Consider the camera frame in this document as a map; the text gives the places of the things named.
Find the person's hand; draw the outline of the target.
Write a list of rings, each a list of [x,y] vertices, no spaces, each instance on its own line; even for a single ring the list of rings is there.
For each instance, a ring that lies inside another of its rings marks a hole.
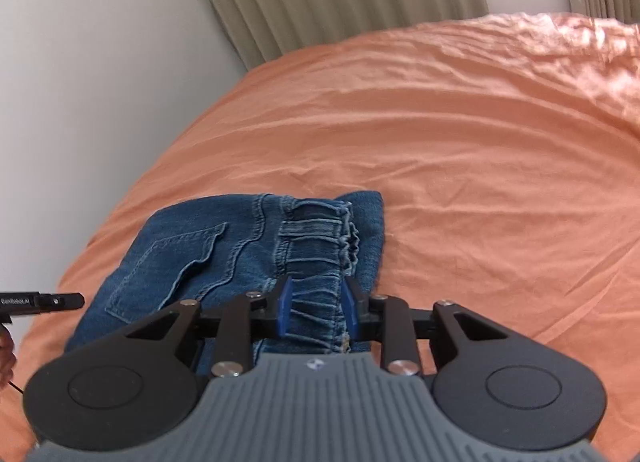
[[[9,330],[0,326],[0,388],[3,390],[13,378],[16,357],[14,341]]]

